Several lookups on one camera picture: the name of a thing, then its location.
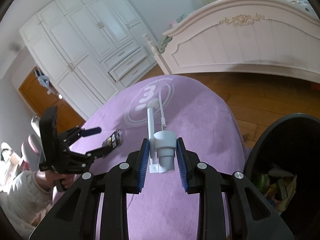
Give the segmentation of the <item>left sleeve forearm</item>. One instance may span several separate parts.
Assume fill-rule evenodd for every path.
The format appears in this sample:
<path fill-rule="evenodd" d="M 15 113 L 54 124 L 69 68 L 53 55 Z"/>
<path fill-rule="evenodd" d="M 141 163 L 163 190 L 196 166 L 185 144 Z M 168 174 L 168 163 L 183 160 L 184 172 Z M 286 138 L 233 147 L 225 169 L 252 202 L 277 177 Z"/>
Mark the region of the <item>left sleeve forearm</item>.
<path fill-rule="evenodd" d="M 35 173 L 24 171 L 12 182 L 8 192 L 1 192 L 1 208 L 14 229 L 23 239 L 28 239 L 35 229 L 32 221 L 52 201 L 52 189 L 41 188 Z"/>

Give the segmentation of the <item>person's left hand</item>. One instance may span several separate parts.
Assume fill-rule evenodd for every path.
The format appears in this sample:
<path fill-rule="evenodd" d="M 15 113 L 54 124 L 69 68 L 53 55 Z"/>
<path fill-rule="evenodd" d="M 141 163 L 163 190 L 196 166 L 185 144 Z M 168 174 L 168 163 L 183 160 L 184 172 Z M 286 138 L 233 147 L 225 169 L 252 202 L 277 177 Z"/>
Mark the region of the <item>person's left hand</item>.
<path fill-rule="evenodd" d="M 51 190 L 55 186 L 56 180 L 62 180 L 61 184 L 65 188 L 69 188 L 74 182 L 75 175 L 73 174 L 59 174 L 54 171 L 37 171 L 35 173 L 35 180 L 38 185 L 46 191 Z"/>

